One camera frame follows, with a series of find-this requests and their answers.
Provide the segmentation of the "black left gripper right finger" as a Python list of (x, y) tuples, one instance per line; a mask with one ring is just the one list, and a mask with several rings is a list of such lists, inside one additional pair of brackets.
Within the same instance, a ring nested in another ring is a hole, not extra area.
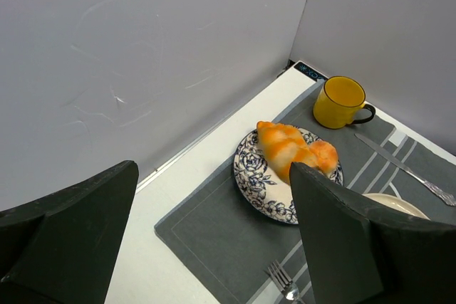
[(293, 163), (291, 191), (317, 303), (453, 303), (455, 227), (384, 206)]

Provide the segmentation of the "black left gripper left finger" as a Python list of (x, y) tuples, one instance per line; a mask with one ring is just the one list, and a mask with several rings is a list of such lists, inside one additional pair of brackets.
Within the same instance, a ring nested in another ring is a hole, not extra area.
[(1, 212), (2, 303), (104, 303), (139, 177), (125, 160)]

